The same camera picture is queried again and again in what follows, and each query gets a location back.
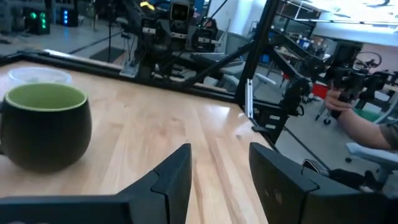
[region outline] ceiling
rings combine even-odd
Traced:
[[[349,21],[398,22],[398,0],[291,0]]]

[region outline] mug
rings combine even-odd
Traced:
[[[0,114],[2,152],[33,172],[55,172],[72,165],[90,143],[88,98],[72,86],[17,86],[5,94]]]

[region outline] red object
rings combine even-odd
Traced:
[[[314,84],[312,88],[312,94],[314,96],[319,96],[322,99],[325,99],[328,94],[329,88],[323,84]]]

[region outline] human hand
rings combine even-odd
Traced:
[[[340,111],[340,112],[350,110],[352,108],[351,103],[345,103],[338,100],[340,94],[341,92],[339,90],[332,88],[328,92],[328,95],[325,98],[326,108],[328,108],[329,110]]]

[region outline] window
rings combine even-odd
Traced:
[[[312,26],[308,26],[308,25],[302,24],[300,22],[290,20],[285,32],[301,34],[301,35],[303,35],[303,37],[308,37],[311,33],[311,29],[312,29]]]

